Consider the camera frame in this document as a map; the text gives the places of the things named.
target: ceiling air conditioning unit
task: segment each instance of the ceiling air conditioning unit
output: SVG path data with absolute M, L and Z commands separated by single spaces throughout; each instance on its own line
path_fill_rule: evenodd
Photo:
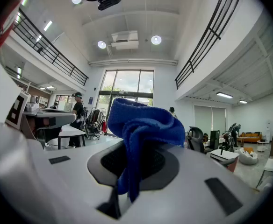
M 114 42 L 111 45 L 117 50 L 138 49 L 137 31 L 117 32 L 112 37 Z

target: orange sofa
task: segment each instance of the orange sofa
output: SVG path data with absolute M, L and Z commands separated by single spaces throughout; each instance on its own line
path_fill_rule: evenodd
M 242 133 L 240 137 L 237 139 L 238 142 L 257 142 L 258 140 L 261 140 L 262 134 L 258 133 Z

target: bean bag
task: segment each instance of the bean bag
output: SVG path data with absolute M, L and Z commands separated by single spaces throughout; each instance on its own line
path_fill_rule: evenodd
M 243 148 L 239 149 L 239 161 L 245 165 L 253 165 L 258 162 L 257 153 L 244 151 Z

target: black metal railing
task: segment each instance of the black metal railing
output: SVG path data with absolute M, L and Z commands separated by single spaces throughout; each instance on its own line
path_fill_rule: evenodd
M 13 30 L 59 70 L 78 83 L 86 84 L 88 77 L 51 44 L 20 8 L 14 21 Z
M 177 75 L 175 82 L 178 89 L 191 73 L 198 67 L 216 41 L 221 39 L 225 28 L 233 15 L 239 0 L 219 0 L 215 11 L 201 37 L 198 45 L 191 54 L 185 66 Z

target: gray floor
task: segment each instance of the gray floor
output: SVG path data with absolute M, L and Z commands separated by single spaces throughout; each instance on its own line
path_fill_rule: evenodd
M 111 141 L 111 140 L 114 140 L 114 139 L 117 139 L 117 138 L 111 137 L 111 136 L 101 135 L 99 140 L 98 139 L 96 139 L 96 140 L 93 140 L 93 139 L 89 140 L 89 139 L 85 138 L 85 142 L 86 142 L 86 146 L 89 146 L 89 145 L 95 145 L 95 144 L 100 144 L 100 143 L 108 142 L 108 141 Z M 48 143 L 51 144 L 51 147 L 46 147 L 45 148 L 46 151 L 57 150 L 57 139 L 50 140 Z M 61 149 L 65 149 L 65 147 L 68 144 L 69 144 L 69 138 L 63 138 L 63 139 L 61 139 Z
M 267 147 L 269 150 L 266 150 L 264 152 L 258 152 L 257 151 L 257 144 L 253 143 L 244 143 L 244 147 L 252 147 L 254 152 L 258 154 L 258 163 L 254 165 L 244 165 L 242 164 L 239 159 L 234 171 L 234 175 L 241 178 L 245 183 L 247 183 L 250 187 L 255 188 L 258 184 L 258 181 L 262 175 L 263 168 L 269 158 L 270 148 L 271 145 L 267 144 Z

